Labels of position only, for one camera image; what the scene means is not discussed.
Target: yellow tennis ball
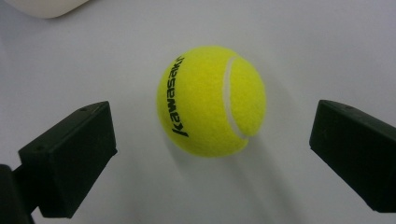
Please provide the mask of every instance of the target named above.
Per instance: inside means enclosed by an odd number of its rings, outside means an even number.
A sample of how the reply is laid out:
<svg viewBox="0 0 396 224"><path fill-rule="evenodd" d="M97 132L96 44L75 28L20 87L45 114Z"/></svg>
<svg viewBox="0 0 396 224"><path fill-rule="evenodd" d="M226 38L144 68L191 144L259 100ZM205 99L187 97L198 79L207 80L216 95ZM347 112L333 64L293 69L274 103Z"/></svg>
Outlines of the yellow tennis ball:
<svg viewBox="0 0 396 224"><path fill-rule="evenodd" d="M256 69L230 49L191 49L165 70L157 109L176 145L198 156L226 156L260 129L264 85Z"/></svg>

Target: white seam line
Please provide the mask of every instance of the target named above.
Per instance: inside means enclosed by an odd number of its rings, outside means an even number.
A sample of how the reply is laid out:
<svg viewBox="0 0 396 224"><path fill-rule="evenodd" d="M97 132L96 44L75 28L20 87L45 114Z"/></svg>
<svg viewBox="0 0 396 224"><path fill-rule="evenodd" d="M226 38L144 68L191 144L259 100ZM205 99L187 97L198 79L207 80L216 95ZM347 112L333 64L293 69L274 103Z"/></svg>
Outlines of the white seam line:
<svg viewBox="0 0 396 224"><path fill-rule="evenodd" d="M233 68L233 61L236 59L236 56L233 56L228 60L227 66L224 72L224 80L223 80L223 102L224 109L227 115L228 123L233 129L233 132L242 139L246 139L247 137L239 130L238 125L233 118L233 111L231 110L231 72Z"/></svg>

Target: white table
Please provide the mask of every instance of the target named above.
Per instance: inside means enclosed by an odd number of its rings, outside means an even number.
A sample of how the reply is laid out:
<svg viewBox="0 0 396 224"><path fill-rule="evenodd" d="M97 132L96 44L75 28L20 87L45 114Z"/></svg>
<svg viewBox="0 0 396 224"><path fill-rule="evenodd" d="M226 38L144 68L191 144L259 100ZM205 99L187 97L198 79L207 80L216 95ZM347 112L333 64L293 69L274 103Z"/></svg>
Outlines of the white table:
<svg viewBox="0 0 396 224"><path fill-rule="evenodd" d="M119 154L71 220L36 223L395 223L308 144L319 99L396 125L396 4L95 0L52 20L0 1L0 163L74 110L108 100ZM241 153L194 157L164 135L156 89L178 54L222 45L266 84Z"/></svg>

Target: white object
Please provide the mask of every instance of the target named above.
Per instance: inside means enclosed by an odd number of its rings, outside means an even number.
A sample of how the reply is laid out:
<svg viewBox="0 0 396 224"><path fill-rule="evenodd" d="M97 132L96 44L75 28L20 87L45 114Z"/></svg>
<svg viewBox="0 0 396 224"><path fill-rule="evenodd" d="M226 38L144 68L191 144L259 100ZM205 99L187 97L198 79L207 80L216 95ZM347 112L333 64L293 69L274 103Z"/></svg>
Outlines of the white object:
<svg viewBox="0 0 396 224"><path fill-rule="evenodd" d="M88 0L5 0L17 10L38 18L54 18L81 6Z"/></svg>

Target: tennis ball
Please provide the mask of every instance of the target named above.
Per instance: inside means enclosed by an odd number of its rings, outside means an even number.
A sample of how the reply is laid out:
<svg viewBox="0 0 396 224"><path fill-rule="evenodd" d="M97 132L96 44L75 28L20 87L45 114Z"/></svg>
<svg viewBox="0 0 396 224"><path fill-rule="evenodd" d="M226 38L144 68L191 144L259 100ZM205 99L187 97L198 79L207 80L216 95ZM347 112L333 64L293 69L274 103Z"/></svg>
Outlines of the tennis ball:
<svg viewBox="0 0 396 224"><path fill-rule="evenodd" d="M157 112L169 138L198 156L233 154L263 121L264 85L231 49L205 46L177 57L164 71Z"/></svg>

